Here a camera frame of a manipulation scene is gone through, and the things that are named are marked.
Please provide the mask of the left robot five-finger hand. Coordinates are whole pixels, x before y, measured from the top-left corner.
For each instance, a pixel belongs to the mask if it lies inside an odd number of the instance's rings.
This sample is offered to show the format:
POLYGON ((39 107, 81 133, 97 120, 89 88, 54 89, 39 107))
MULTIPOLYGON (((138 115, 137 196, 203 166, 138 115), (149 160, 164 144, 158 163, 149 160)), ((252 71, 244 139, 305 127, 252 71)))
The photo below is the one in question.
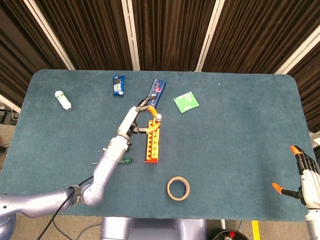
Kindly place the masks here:
POLYGON ((120 124, 117 135, 120 135, 127 140, 130 139, 132 134, 151 134, 155 132, 161 126, 161 115, 157 112, 157 110, 152 106, 149 105, 148 102, 156 99, 155 95, 147 96, 143 99, 138 106, 133 106, 128 113, 126 114, 125 118, 123 119, 122 123, 120 124), (137 117, 141 112, 148 111, 151 115, 155 118, 156 123, 152 125, 151 128, 140 128, 138 127, 137 117))

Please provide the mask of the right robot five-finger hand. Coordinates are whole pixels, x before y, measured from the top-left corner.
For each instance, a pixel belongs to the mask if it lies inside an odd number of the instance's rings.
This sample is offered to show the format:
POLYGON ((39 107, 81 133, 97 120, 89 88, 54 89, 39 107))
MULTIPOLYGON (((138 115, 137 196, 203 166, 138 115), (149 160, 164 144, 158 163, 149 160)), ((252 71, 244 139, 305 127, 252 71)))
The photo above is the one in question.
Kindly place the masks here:
POLYGON ((300 187, 298 191, 283 188, 273 182, 272 187, 280 195, 298 199, 307 209, 320 208, 320 172, 316 162, 308 156, 300 147, 292 145, 290 147, 298 168, 300 177, 300 187))

